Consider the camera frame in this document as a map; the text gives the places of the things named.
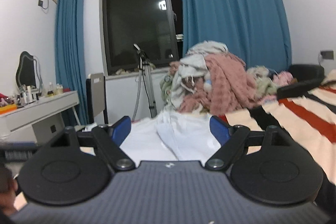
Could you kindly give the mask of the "person left hand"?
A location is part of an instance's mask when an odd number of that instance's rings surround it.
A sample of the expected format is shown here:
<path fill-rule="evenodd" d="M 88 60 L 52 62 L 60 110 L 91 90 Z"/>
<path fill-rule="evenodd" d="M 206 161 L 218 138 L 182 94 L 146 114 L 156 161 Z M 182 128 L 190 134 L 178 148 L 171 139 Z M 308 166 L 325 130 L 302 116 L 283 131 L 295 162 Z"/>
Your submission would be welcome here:
<path fill-rule="evenodd" d="M 12 178 L 11 170 L 1 164 L 1 211 L 5 215 L 11 215 L 17 210 L 14 206 L 18 184 Z"/>

